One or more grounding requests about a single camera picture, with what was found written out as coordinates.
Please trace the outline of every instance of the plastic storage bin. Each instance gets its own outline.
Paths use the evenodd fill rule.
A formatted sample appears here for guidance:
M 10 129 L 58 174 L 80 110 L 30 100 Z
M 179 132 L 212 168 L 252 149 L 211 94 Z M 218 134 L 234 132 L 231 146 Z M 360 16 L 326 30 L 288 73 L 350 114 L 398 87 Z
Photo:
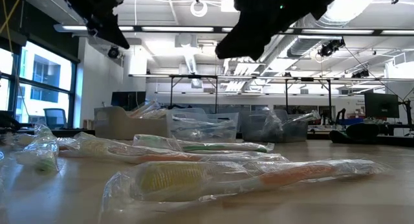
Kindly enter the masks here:
M 238 113 L 205 114 L 184 110 L 167 112 L 170 137 L 193 142 L 235 142 Z
M 241 132 L 243 140 L 253 142 L 299 142 L 307 139 L 308 123 L 303 121 L 288 122 L 283 130 L 275 126 L 264 132 L 266 119 L 273 112 L 281 121 L 286 122 L 289 117 L 285 110 L 245 111 L 241 113 Z

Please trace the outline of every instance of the light fixture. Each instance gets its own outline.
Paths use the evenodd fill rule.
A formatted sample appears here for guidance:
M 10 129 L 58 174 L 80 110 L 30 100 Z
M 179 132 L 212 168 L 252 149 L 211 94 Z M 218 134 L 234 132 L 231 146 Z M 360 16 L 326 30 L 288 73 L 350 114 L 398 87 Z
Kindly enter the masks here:
M 304 34 L 372 34 L 374 30 L 355 29 L 304 29 Z
M 233 27 L 222 27 L 221 31 L 222 32 L 231 32 L 233 30 Z
M 134 31 L 134 27 L 119 27 L 121 31 Z
M 213 32 L 213 27 L 142 27 L 144 32 Z
M 68 31 L 85 31 L 87 30 L 86 26 L 62 26 L 64 30 Z M 134 27 L 119 27 L 121 31 L 134 31 Z
M 396 34 L 396 35 L 404 35 L 404 34 L 414 34 L 414 30 L 383 30 L 381 34 L 388 35 L 388 34 Z
M 252 79 L 253 76 L 218 76 L 218 78 Z
M 299 39 L 342 39 L 342 36 L 298 36 Z
M 221 0 L 221 12 L 237 12 L 234 8 L 234 0 Z
M 138 78 L 169 78 L 166 74 L 130 74 L 130 76 Z
M 64 30 L 87 30 L 86 26 L 62 26 Z

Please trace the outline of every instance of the plastic wrapper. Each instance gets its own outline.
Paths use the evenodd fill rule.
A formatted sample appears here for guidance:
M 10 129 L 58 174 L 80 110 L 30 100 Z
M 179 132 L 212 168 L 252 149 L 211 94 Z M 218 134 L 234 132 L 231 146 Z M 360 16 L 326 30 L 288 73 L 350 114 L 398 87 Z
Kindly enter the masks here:
M 293 122 L 308 122 L 308 121 L 319 120 L 319 119 L 321 119 L 321 116 L 319 115 L 319 113 L 317 111 L 312 111 L 310 113 L 287 120 L 283 123 L 283 125 L 287 125 Z
M 310 162 L 149 162 L 118 172 L 105 186 L 101 215 L 154 202 L 205 201 L 276 189 L 299 181 L 372 175 L 387 170 L 368 160 Z
M 192 118 L 173 117 L 171 135 L 179 140 L 192 142 L 234 142 L 237 123 L 233 120 L 217 123 Z
M 117 161 L 141 164 L 152 161 L 194 161 L 194 162 L 248 162 L 248 161 L 287 161 L 277 153 L 239 152 L 227 154 L 194 154 L 163 148 L 146 146 L 129 146 L 121 142 L 108 139 L 100 139 L 95 136 L 79 133 L 76 141 L 71 143 L 69 149 L 80 156 L 112 159 Z
M 33 141 L 23 151 L 16 152 L 19 164 L 33 166 L 42 172 L 57 172 L 59 147 L 57 138 L 51 130 L 41 124 L 36 124 Z
M 151 111 L 158 110 L 158 109 L 160 109 L 160 104 L 157 101 L 152 100 L 148 104 L 146 104 L 146 105 L 138 108 L 136 111 L 133 111 L 132 113 L 130 113 L 129 117 L 131 117 L 131 118 L 141 118 L 146 113 L 149 113 Z
M 266 146 L 251 142 L 246 143 L 201 143 L 189 142 L 185 140 L 169 139 L 154 135 L 137 134 L 134 136 L 133 146 L 147 146 L 152 148 L 163 148 L 175 151 L 185 151 L 195 153 L 194 151 L 256 151 L 266 153 L 273 150 L 274 144 Z
M 5 204 L 5 188 L 3 185 L 3 178 L 2 178 L 2 165 L 4 163 L 5 156 L 3 155 L 3 152 L 0 151 L 0 223 L 6 224 L 8 223 L 8 218 L 6 214 L 6 204 Z
M 165 117 L 167 114 L 167 109 L 158 109 L 148 111 L 140 116 L 140 118 L 150 118 L 150 119 L 159 119 Z

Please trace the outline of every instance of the desk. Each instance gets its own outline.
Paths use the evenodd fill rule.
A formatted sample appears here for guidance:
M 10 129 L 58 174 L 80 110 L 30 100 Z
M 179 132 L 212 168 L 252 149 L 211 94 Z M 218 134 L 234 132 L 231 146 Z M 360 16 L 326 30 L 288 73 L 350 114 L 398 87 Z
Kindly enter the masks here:
M 140 223 L 412 223 L 414 151 L 390 146 L 332 144 L 327 140 L 278 144 L 291 161 L 365 158 L 393 167 L 373 177 L 298 183 L 273 192 L 227 197 L 203 205 L 158 212 Z M 39 176 L 21 166 L 8 169 L 10 223 L 96 223 L 107 180 L 127 164 L 60 158 L 60 173 Z
M 53 135 L 55 135 L 55 137 L 73 137 L 73 136 L 75 136 L 76 134 L 78 134 L 80 132 L 95 135 L 95 130 L 88 130 L 88 129 L 54 129 L 54 130 L 52 130 L 52 133 L 53 133 Z M 32 129 L 21 129 L 21 130 L 17 131 L 17 133 L 26 133 L 26 134 L 33 135 L 34 130 L 32 130 Z

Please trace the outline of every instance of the camera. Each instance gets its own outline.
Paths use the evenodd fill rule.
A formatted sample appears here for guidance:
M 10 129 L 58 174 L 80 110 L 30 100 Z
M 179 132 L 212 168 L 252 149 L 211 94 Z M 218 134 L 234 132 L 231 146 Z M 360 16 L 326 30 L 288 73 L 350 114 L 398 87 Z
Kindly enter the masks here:
M 108 51 L 108 57 L 111 59 L 118 59 L 121 56 L 118 46 L 112 46 Z

